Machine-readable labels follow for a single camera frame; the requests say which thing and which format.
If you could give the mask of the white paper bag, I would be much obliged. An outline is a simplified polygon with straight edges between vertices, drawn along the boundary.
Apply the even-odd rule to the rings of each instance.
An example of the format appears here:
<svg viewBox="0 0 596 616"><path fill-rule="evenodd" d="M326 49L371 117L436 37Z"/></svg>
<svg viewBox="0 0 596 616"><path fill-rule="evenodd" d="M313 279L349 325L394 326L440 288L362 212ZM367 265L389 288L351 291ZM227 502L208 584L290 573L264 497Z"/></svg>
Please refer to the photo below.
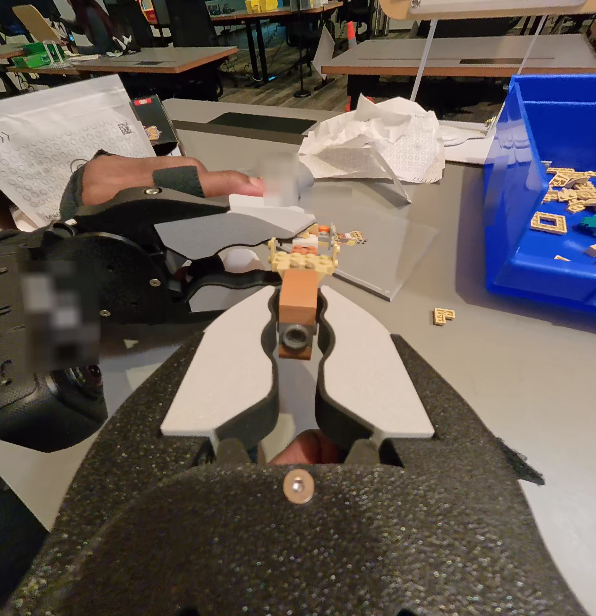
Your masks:
<svg viewBox="0 0 596 616"><path fill-rule="evenodd" d="M432 111L402 97L373 103L317 124L299 148L299 161L315 179L391 180L435 184L443 177L445 146Z"/></svg>
<svg viewBox="0 0 596 616"><path fill-rule="evenodd" d="M0 190L34 228L59 219L71 174L98 150L155 155L117 75L0 100Z"/></svg>

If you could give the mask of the green box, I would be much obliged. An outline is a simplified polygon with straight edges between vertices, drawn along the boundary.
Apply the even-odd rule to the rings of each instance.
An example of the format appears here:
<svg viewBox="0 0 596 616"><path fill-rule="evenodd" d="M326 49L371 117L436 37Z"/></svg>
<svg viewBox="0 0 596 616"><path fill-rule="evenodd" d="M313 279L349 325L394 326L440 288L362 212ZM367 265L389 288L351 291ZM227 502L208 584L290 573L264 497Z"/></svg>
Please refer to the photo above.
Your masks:
<svg viewBox="0 0 596 616"><path fill-rule="evenodd" d="M15 66L23 68L43 68L66 65L62 47L53 41L33 42L22 47L23 55L12 57Z"/></svg>

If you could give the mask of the tan square frame brick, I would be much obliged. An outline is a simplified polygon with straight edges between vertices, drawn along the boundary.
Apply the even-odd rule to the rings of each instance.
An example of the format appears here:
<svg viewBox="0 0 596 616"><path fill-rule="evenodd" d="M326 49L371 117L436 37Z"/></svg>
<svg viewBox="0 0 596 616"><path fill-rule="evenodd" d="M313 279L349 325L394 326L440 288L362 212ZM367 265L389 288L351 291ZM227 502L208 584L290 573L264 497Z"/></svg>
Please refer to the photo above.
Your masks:
<svg viewBox="0 0 596 616"><path fill-rule="evenodd" d="M568 232L566 216L537 211L530 221L530 229L551 235L565 235Z"/></svg>

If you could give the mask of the tan wooden chair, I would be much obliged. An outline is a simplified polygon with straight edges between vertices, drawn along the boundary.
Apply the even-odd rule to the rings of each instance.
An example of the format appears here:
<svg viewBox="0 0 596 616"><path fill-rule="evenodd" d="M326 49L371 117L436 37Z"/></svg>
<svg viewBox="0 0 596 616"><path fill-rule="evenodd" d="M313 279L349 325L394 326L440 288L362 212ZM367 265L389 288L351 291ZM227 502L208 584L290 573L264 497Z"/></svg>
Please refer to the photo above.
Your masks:
<svg viewBox="0 0 596 616"><path fill-rule="evenodd" d="M60 35L33 5L16 5L12 11L38 42L62 44Z"/></svg>

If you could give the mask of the grey instruction booklet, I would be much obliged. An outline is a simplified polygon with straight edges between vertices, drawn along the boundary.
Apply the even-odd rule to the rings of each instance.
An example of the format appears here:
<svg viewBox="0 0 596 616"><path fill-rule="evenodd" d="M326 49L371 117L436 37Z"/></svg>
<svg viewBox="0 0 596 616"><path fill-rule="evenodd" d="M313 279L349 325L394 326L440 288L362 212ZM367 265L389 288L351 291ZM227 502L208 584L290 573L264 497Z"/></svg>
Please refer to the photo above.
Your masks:
<svg viewBox="0 0 596 616"><path fill-rule="evenodd" d="M349 210L334 214L340 234L358 232L340 248L336 278L387 301L393 300L424 258L439 230L394 211Z"/></svg>

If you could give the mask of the long wooden table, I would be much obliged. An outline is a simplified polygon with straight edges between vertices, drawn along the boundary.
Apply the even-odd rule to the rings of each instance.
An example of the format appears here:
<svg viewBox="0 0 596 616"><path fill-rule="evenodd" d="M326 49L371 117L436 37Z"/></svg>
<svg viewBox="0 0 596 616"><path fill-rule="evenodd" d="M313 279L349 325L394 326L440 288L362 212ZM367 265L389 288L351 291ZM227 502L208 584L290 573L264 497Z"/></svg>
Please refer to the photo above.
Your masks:
<svg viewBox="0 0 596 616"><path fill-rule="evenodd" d="M84 56L71 58L64 66L10 66L7 71L29 78L40 75L40 82L88 80L115 74L131 98L157 94L161 100L184 98L217 102L222 87L219 68L227 58L236 55L232 47L158 47L142 48L120 57Z"/></svg>
<svg viewBox="0 0 596 616"><path fill-rule="evenodd" d="M270 11L251 12L238 11L233 13L225 13L213 15L212 23L216 27L229 27L236 25L244 25L248 43L249 60L252 70L252 81L256 88L268 84L277 77L268 71L266 58L266 45L263 39L262 22L271 21L273 23L283 23L284 21L299 21L302 16L315 15L318 18L323 18L326 14L333 13L336 9L343 6L343 1L328 1L323 5L308 9L303 9L300 1L296 2L295 9L291 6L276 7Z"/></svg>

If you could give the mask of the brown tan brick model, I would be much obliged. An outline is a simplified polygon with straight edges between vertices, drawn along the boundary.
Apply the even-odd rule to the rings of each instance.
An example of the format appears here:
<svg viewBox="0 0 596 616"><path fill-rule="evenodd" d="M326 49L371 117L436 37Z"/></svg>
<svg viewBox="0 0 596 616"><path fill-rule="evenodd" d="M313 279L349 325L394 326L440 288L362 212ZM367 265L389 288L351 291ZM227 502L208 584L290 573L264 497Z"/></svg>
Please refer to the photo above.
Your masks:
<svg viewBox="0 0 596 616"><path fill-rule="evenodd" d="M317 332L319 284L338 266L340 244L334 226L312 224L295 236L291 250L268 241L271 270L281 277L278 304L278 355L310 360Z"/></svg>

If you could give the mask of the black product box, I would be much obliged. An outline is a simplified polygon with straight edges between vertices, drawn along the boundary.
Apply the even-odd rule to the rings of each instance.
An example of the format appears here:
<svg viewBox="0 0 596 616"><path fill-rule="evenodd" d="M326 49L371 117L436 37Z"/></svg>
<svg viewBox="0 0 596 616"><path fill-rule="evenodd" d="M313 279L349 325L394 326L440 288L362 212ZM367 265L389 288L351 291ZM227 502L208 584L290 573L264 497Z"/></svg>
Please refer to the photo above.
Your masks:
<svg viewBox="0 0 596 616"><path fill-rule="evenodd" d="M163 103L157 95L135 98L131 107L159 157L184 156L184 150Z"/></svg>

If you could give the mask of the person's left hand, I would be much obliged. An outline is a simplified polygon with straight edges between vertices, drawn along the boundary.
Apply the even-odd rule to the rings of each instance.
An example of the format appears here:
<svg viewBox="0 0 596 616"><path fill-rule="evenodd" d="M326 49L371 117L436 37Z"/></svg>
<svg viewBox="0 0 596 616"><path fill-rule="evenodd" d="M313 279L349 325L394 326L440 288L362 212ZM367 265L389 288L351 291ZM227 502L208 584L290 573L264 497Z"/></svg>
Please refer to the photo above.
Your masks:
<svg viewBox="0 0 596 616"><path fill-rule="evenodd" d="M263 196L263 181L237 171L209 171L191 157L130 158L99 150L72 173L60 202L60 220L132 188L165 188L198 198Z"/></svg>

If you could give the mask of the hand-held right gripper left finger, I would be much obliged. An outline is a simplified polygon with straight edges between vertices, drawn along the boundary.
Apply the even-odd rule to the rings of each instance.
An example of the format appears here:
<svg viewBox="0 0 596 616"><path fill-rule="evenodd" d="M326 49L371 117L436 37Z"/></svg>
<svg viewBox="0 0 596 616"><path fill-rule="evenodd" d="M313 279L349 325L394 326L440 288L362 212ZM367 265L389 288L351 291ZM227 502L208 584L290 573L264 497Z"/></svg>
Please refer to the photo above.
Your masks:
<svg viewBox="0 0 596 616"><path fill-rule="evenodd" d="M256 445L275 428L276 343L266 347L263 336L273 317L274 293L274 287L263 287L206 328L161 424L163 435Z"/></svg>

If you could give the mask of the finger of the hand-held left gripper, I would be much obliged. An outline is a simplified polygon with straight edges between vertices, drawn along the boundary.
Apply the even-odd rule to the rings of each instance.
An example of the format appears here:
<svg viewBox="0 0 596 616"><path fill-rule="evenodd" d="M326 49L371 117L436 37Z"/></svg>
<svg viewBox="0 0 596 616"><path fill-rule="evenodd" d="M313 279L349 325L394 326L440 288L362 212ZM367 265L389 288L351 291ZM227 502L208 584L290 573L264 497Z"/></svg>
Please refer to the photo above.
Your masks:
<svg viewBox="0 0 596 616"><path fill-rule="evenodd" d="M188 283L189 306L192 312L226 310L263 287L280 285L280 275L269 270L208 273Z"/></svg>
<svg viewBox="0 0 596 616"><path fill-rule="evenodd" d="M233 246L258 246L271 238L292 239L315 221L313 214L298 207L239 207L154 227L167 249L195 261Z"/></svg>

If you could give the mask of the blue plastic bin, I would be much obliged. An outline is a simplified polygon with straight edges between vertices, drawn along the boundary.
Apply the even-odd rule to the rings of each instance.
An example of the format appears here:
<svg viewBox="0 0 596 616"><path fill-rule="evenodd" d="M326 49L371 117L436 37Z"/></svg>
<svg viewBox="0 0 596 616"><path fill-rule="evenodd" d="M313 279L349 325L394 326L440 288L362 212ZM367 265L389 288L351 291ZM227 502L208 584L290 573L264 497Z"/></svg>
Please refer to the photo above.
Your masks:
<svg viewBox="0 0 596 616"><path fill-rule="evenodd" d="M530 221L547 165L596 171L596 74L518 75L485 164L486 288L596 315L596 267L540 256Z"/></svg>

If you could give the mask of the pile of tan bricks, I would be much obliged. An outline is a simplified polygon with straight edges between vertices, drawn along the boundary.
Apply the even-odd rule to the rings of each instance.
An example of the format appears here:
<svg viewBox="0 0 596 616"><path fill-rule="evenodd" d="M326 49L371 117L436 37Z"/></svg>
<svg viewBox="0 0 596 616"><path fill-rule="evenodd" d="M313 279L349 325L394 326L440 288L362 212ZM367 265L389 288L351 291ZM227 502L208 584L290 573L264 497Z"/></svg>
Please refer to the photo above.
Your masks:
<svg viewBox="0 0 596 616"><path fill-rule="evenodd" d="M567 266L596 267L596 237L579 231L584 216L596 214L596 171L547 165L548 188L537 211L566 216L567 234L531 230L540 256Z"/></svg>

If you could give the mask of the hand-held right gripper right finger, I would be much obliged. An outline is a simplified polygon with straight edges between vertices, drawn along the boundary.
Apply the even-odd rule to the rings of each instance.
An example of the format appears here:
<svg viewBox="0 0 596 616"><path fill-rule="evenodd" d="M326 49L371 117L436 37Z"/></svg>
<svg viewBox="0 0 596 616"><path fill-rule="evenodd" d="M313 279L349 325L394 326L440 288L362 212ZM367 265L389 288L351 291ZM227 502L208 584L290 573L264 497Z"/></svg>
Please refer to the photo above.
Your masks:
<svg viewBox="0 0 596 616"><path fill-rule="evenodd" d="M333 441L429 439L435 430L387 328L328 286L319 292L316 419Z"/></svg>

